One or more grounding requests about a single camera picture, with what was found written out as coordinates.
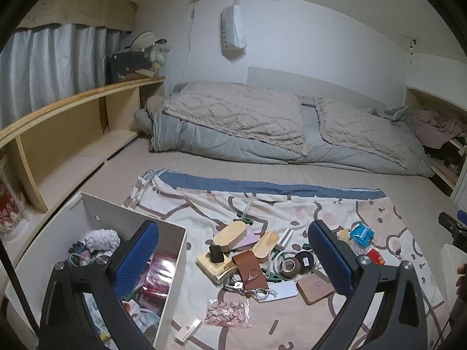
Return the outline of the person's right hand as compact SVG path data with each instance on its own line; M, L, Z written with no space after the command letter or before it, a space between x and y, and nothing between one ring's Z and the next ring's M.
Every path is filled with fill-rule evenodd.
M457 297L461 300L467 300L467 264L464 263L457 268L459 278L456 281Z

